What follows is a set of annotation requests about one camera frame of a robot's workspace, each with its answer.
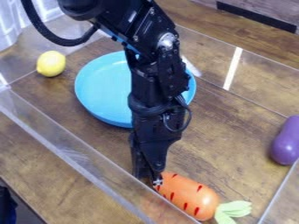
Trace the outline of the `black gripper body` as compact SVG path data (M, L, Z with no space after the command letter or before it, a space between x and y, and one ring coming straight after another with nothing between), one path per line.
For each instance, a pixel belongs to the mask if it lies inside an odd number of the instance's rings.
M147 107L138 99L130 99L128 107L132 111L130 141L134 146L171 143L182 138L192 119L184 99L172 99L154 107Z

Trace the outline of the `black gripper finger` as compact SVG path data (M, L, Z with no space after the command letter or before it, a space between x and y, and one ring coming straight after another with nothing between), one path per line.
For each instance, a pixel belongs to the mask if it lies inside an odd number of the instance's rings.
M154 186L163 184L163 171L166 167L167 151L170 148L167 141L156 141L142 144L142 154L146 163L146 175Z
M132 160L132 174L138 179L151 177L151 166L147 160L148 147L144 143L140 143L135 133L130 134L130 148L131 148L131 160Z

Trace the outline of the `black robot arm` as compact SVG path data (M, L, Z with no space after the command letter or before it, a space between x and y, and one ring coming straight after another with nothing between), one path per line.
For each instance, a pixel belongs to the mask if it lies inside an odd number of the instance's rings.
M167 151L192 119L183 99L191 76L174 21L155 0L59 0L71 18L89 21L122 43L131 71L134 175L163 183Z

